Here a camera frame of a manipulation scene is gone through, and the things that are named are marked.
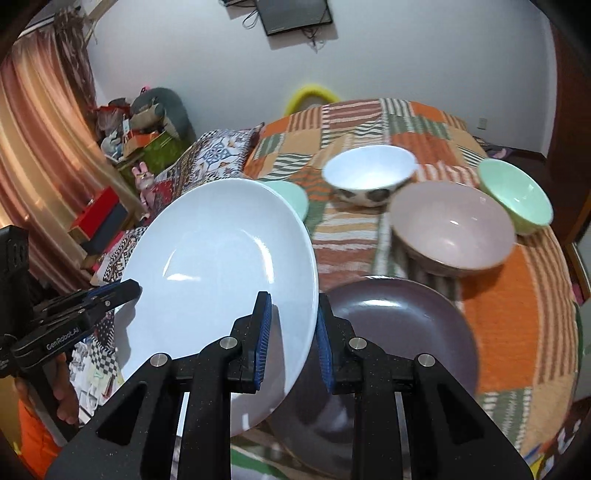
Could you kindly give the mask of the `person's left hand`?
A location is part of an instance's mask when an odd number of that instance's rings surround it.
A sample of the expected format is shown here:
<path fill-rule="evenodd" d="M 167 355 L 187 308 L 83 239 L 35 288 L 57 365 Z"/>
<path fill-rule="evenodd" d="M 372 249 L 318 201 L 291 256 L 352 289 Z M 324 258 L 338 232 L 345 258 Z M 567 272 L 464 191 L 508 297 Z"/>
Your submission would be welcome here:
<path fill-rule="evenodd" d="M 69 380 L 69 368 L 66 355 L 61 353 L 54 359 L 56 373 L 53 380 L 53 394 L 58 401 L 57 417 L 69 425 L 79 421 L 79 403 L 75 390 Z"/>

